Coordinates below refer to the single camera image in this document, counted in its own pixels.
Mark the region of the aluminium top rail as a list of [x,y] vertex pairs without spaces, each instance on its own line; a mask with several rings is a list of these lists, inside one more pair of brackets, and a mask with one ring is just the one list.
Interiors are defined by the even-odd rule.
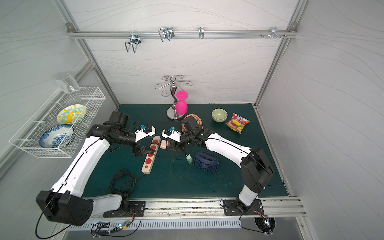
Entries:
[[[266,31],[209,31],[204,29],[205,39],[268,39],[261,38],[260,34]],[[160,35],[158,31],[77,31],[68,33],[70,39],[82,40],[101,40],[101,39],[125,39],[128,40],[129,36],[134,32],[141,37],[141,40],[159,40]],[[297,31],[284,31],[287,34],[285,39],[296,38],[299,33]],[[173,40],[191,40],[199,39],[198,30],[192,31],[176,31]]]

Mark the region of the orange desk fan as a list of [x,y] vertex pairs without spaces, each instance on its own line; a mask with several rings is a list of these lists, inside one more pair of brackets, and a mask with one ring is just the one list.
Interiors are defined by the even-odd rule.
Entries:
[[196,129],[203,129],[202,120],[194,114],[189,114],[182,119],[182,133],[186,134]]

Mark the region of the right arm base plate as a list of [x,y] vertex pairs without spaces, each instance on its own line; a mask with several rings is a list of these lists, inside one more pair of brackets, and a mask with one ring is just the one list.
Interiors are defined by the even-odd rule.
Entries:
[[260,199],[255,199],[250,206],[246,206],[240,200],[221,199],[220,206],[224,209],[225,216],[259,216],[265,214]]

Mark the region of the blue white patterned plate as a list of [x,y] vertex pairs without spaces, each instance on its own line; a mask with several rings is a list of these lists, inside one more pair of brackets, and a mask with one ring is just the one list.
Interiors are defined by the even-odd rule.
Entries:
[[41,136],[39,145],[42,148],[58,148],[69,144],[73,137],[74,130],[70,125],[58,125]]

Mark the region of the green bowl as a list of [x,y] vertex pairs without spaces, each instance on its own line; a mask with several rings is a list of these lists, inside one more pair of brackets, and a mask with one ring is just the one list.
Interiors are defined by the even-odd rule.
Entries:
[[228,117],[228,113],[224,109],[214,109],[212,111],[212,118],[217,123],[224,122]]

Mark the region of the yellow green patterned plate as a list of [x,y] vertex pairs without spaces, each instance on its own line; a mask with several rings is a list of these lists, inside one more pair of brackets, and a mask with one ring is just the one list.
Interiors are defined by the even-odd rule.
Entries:
[[62,125],[80,123],[87,114],[87,108],[81,104],[75,104],[61,110],[57,115],[57,122]]

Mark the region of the clear glass cup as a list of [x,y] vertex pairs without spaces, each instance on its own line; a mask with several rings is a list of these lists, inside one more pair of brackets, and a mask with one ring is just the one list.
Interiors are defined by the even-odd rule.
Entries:
[[80,91],[78,82],[69,73],[57,73],[55,81],[66,94],[77,94]]

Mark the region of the white red power strip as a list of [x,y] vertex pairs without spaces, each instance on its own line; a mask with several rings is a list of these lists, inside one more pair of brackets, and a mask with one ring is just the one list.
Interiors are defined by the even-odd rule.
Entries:
[[147,156],[145,158],[145,162],[144,162],[143,167],[142,167],[142,173],[143,174],[149,175],[151,173],[156,155],[157,155],[158,150],[160,148],[160,143],[161,143],[161,137],[155,136],[152,140],[151,145],[150,145],[150,150],[153,150],[153,151],[147,154]]

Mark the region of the small metal hook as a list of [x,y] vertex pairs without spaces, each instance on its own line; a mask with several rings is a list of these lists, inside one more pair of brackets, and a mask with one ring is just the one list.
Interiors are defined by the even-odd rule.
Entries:
[[199,27],[198,33],[199,33],[199,39],[202,40],[204,38],[204,28]]

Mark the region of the pink USB power adapter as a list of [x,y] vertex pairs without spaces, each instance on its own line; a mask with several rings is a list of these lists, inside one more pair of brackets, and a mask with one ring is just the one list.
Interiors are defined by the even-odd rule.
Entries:
[[166,140],[161,140],[160,149],[166,150],[170,146],[170,142]]

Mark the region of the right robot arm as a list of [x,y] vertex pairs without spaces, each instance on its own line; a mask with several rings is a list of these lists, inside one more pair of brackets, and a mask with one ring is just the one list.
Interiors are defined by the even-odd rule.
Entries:
[[182,127],[185,129],[183,132],[173,127],[164,129],[162,137],[168,139],[171,146],[179,151],[188,144],[196,144],[235,163],[241,169],[244,182],[237,197],[237,207],[242,212],[248,210],[273,179],[274,169],[264,150],[233,143],[215,131],[203,128],[192,116],[182,120]]

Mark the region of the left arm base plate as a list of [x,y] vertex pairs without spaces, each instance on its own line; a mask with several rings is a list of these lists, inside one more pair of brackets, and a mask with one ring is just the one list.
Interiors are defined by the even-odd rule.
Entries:
[[122,203],[122,205],[113,211],[103,213],[104,218],[128,218],[142,217],[146,208],[145,201],[130,201]]

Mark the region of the metal bracket hook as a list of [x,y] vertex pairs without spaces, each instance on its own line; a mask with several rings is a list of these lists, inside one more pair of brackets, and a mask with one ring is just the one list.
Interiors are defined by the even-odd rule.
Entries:
[[260,34],[260,37],[268,39],[285,39],[287,37],[287,34],[286,32],[280,31],[276,27],[274,27],[271,30]]

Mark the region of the pink plastic goblet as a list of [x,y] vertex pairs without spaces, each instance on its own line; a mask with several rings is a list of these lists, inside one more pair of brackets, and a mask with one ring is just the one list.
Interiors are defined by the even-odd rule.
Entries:
[[176,111],[179,115],[184,115],[188,111],[188,104],[186,100],[188,99],[189,95],[185,91],[179,91],[177,93],[177,104],[176,104]]

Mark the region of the aluminium front rail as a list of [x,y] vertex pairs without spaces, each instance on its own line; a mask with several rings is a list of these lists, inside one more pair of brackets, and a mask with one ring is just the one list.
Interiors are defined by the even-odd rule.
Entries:
[[243,214],[234,198],[130,199],[126,201],[150,219],[211,219],[230,217],[306,217],[298,197],[258,197]]

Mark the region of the metal double hook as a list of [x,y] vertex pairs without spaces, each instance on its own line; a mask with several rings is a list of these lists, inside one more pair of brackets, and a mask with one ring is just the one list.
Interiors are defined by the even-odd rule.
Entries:
[[135,54],[137,52],[138,45],[140,43],[141,43],[141,37],[135,34],[134,32],[132,32],[132,34],[129,36],[129,40],[125,42],[127,53],[129,53],[130,50],[132,50],[132,52]]

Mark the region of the aluminium rail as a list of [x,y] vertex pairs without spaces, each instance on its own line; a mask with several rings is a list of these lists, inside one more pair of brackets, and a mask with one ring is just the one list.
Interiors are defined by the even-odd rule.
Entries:
[[[260,34],[266,31],[209,31],[204,29],[205,39],[268,39],[261,38]],[[134,32],[141,37],[141,40],[159,40],[160,35],[158,31],[77,31],[68,33],[70,39],[82,40],[101,40],[101,39],[125,39],[128,40],[129,36]],[[297,31],[284,31],[287,34],[285,39],[296,38],[299,33]],[[173,40],[191,40],[199,39],[198,30],[192,31],[176,31]]]
[[258,197],[243,214],[234,198],[130,199],[126,201],[150,219],[211,219],[230,217],[306,217],[298,197]]

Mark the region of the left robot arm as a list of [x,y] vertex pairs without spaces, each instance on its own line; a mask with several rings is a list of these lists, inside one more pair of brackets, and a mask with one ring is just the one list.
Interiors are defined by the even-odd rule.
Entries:
[[139,141],[155,135],[152,125],[140,126],[135,132],[127,131],[128,118],[127,114],[112,112],[108,121],[93,125],[63,176],[49,191],[40,191],[36,202],[48,221],[81,226],[92,216],[120,208],[123,196],[119,194],[90,199],[82,195],[93,170],[111,144],[132,146],[136,155],[142,155]]

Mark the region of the green USB power adapter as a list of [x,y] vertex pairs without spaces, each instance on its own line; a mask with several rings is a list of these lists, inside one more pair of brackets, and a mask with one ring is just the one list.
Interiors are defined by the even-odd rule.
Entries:
[[193,165],[194,160],[190,154],[186,155],[186,160],[187,160],[189,165]]

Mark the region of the navy blue desk fan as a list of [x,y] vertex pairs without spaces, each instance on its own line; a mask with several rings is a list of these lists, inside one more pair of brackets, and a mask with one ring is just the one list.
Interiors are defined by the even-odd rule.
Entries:
[[194,159],[195,167],[209,173],[217,172],[219,163],[219,158],[208,152],[198,152]]

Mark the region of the colourful snack bag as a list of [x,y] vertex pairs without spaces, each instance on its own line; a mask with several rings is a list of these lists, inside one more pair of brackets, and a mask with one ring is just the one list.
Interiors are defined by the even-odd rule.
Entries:
[[232,118],[226,123],[226,125],[233,131],[241,134],[244,127],[250,123],[250,121],[238,114],[233,113]]

